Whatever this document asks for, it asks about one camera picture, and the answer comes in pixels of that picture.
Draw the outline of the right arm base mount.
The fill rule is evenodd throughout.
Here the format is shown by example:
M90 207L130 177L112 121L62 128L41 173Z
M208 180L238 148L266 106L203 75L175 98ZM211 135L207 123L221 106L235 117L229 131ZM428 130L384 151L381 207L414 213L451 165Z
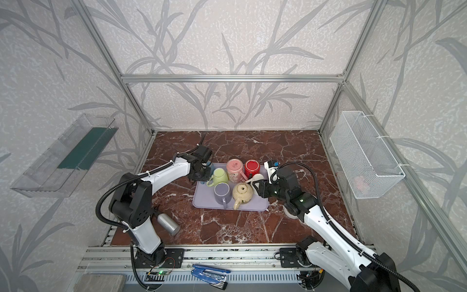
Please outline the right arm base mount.
M299 245L294 248L280 248L274 254L274 258L280 262L282 268L309 268L313 266L307 258L305 250Z

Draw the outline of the pink patterned mug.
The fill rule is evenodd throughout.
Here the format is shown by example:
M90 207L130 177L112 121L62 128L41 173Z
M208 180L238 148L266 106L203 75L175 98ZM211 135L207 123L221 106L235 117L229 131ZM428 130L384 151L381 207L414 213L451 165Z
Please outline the pink patterned mug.
M232 183L242 183L248 180L244 173L244 166L241 160L234 158L230 159L226 164L226 171L229 181Z

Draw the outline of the white mug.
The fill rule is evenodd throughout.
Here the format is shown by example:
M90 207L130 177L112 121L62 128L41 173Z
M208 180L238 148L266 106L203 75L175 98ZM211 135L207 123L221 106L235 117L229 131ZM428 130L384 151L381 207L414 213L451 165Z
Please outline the white mug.
M257 173L257 174L255 174L251 179L249 179L248 181L246 181L246 183L252 183L252 182L254 182L254 181L264 180L264 179L265 179L265 177L264 177L262 174Z

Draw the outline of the light green mug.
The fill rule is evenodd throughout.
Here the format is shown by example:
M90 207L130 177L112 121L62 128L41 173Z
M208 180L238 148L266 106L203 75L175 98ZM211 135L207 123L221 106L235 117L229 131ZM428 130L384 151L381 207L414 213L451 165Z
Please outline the light green mug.
M229 182L229 177L225 169L222 168L216 168L213 171L213 174L209 178L206 186L207 187L214 187L220 183L228 183Z

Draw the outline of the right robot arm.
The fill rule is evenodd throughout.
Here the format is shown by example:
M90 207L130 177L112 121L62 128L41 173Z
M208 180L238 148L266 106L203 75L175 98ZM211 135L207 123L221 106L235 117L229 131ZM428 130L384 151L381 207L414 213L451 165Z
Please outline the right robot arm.
M397 272L391 257L376 254L332 218L323 206L314 172L310 174L315 191L305 192L289 165L279 166L263 180L254 180L252 186L263 198L282 200L289 213L323 238L323 242L314 240L302 248L307 262L331 274L351 292L398 292L401 283L414 292L419 290Z

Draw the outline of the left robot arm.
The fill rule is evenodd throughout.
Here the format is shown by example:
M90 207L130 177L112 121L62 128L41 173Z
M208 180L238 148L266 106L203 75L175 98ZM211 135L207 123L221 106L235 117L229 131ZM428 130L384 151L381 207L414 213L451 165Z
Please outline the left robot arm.
M211 168L207 163L211 155L209 147L198 145L188 152L177 153L169 162L153 170L138 175L126 173L98 200L96 217L129 233L140 253L158 257L164 247L151 221L153 195L185 176L191 181L208 181Z

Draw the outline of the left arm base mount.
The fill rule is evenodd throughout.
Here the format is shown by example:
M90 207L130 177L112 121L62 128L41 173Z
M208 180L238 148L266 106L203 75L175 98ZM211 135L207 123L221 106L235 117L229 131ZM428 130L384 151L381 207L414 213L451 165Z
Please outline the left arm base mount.
M181 268L185 249L166 248L162 243L152 254L133 248L134 267L140 268Z

